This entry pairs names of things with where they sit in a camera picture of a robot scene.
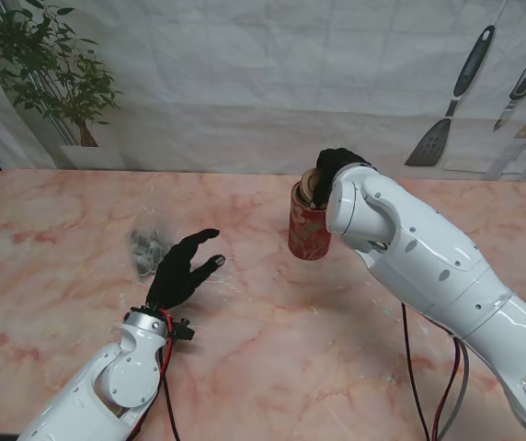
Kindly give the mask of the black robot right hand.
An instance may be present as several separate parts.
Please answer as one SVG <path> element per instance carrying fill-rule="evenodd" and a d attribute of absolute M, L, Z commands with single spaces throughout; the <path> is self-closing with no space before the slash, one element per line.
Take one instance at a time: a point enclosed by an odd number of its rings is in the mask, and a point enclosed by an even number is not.
<path fill-rule="evenodd" d="M 312 197 L 312 204 L 316 208 L 321 208 L 328 202 L 337 172 L 349 164 L 372 168 L 371 163 L 346 148 L 328 148 L 319 153 L 315 167 L 318 172 L 318 181 Z"/>

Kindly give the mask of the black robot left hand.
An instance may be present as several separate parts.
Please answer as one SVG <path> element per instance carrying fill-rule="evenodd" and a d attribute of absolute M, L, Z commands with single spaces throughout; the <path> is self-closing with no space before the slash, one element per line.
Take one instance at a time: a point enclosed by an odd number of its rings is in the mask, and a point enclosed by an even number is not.
<path fill-rule="evenodd" d="M 191 268 L 191 260 L 199 247 L 219 234 L 217 229 L 205 229 L 175 244 L 156 270 L 145 305 L 154 310 L 168 311 L 188 300 L 194 291 L 225 263 L 225 257 L 217 254 L 200 267 Z"/>

